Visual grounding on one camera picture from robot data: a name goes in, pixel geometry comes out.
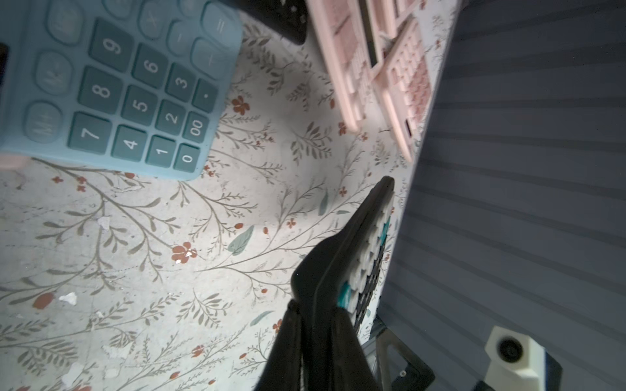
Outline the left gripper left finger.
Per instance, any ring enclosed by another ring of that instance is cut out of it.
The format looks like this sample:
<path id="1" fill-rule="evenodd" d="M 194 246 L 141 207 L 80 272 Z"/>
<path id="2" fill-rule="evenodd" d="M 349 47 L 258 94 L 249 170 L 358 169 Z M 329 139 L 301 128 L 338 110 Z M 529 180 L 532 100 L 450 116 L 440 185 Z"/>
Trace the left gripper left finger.
<path id="1" fill-rule="evenodd" d="M 302 331 L 300 306 L 291 300 L 262 376 L 256 384 L 256 391 L 300 390 Z"/>

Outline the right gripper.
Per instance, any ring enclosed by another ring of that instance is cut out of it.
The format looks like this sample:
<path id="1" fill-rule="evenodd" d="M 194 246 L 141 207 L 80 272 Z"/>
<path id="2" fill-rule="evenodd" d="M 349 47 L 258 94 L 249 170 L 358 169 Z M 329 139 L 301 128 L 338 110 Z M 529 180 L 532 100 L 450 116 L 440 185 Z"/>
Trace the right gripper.
<path id="1" fill-rule="evenodd" d="M 427 390 L 435 381 L 433 370 L 384 324 L 373 322 L 364 344 L 368 366 L 381 390 Z"/>

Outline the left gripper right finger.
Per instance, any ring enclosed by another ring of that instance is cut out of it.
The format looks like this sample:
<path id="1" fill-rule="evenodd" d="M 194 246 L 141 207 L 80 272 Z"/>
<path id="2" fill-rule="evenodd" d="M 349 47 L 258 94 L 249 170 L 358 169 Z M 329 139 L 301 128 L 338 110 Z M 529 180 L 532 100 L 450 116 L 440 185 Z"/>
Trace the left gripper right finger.
<path id="1" fill-rule="evenodd" d="M 332 380 L 334 391 L 375 391 L 379 386 L 368 366 L 348 312 L 334 308 L 331 319 Z"/>

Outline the black calculator front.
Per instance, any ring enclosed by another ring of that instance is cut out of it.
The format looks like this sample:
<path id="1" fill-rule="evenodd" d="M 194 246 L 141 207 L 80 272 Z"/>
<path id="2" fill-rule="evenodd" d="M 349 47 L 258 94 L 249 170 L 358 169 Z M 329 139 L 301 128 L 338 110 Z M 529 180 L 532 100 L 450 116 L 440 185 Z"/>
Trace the black calculator front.
<path id="1" fill-rule="evenodd" d="M 291 288 L 303 317 L 306 390 L 331 389 L 333 308 L 346 310 L 354 328 L 365 317 L 386 247 L 394 187 L 392 177 L 383 177 L 347 224 L 319 242 L 293 272 Z"/>

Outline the black calculator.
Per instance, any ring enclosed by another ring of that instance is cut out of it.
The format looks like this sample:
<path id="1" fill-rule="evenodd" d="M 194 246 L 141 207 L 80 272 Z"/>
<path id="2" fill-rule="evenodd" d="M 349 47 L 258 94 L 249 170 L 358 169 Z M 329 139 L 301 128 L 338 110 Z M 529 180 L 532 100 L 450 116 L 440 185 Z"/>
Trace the black calculator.
<path id="1" fill-rule="evenodd" d="M 296 45 L 306 42 L 308 9 L 304 0 L 226 0 Z"/>
<path id="2" fill-rule="evenodd" d="M 331 389 L 333 308 L 346 310 L 354 328 L 365 317 L 386 247 L 394 187 L 392 177 L 383 177 L 347 224 L 319 242 L 293 272 L 291 288 L 303 317 L 306 390 Z"/>

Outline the pink calculator far right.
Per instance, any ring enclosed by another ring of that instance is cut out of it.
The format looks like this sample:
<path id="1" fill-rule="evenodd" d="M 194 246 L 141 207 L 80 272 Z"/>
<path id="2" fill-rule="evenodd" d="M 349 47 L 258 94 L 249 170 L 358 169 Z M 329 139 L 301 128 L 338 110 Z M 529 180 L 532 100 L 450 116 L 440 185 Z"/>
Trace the pink calculator far right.
<path id="1" fill-rule="evenodd" d="M 432 96 L 422 33 L 418 19 L 409 16 L 374 79 L 379 102 L 398 145 L 413 161 L 412 142 L 421 137 Z"/>

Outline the teal calculator back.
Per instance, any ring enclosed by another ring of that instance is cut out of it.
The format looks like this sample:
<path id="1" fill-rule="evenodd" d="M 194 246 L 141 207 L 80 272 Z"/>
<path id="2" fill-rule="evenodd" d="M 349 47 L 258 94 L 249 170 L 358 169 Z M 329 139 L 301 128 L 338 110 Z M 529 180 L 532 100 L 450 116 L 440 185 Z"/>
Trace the teal calculator back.
<path id="1" fill-rule="evenodd" d="M 220 1 L 4 1 L 1 152 L 195 179 L 241 44 Z"/>

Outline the pink calculator middle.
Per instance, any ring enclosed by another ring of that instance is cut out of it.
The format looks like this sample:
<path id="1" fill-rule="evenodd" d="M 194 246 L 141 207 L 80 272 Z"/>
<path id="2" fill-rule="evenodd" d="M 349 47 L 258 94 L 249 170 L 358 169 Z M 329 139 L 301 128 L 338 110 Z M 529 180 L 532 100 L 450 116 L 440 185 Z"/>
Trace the pink calculator middle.
<path id="1" fill-rule="evenodd" d="M 383 55 L 372 1 L 306 2 L 335 100 L 350 132 L 359 132 Z"/>

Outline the small pink calculator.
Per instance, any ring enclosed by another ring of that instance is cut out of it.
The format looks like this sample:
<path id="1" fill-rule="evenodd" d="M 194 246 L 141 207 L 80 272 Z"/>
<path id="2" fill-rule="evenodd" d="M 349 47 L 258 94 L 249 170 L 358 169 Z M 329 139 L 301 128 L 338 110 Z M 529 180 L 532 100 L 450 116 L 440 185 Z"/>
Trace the small pink calculator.
<path id="1" fill-rule="evenodd" d="M 29 156 L 1 154 L 0 155 L 0 170 L 12 171 L 24 169 L 31 162 Z"/>

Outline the pink calculator back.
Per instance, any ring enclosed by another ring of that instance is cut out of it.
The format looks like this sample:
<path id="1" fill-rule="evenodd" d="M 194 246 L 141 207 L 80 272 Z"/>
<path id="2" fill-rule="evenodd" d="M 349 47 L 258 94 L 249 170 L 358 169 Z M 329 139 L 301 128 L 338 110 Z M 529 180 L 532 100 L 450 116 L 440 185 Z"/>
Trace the pink calculator back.
<path id="1" fill-rule="evenodd" d="M 416 10 L 423 10 L 426 1 L 418 0 L 374 0 L 378 28 L 389 39 L 398 35 L 399 27 Z"/>

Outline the black calculator back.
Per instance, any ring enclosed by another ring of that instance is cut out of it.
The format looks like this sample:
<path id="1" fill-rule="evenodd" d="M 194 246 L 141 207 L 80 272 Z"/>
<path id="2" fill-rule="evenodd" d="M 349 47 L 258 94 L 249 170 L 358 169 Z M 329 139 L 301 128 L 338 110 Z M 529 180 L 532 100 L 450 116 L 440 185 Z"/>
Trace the black calculator back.
<path id="1" fill-rule="evenodd" d="M 308 9 L 304 0 L 226 0 L 296 45 L 306 42 Z"/>

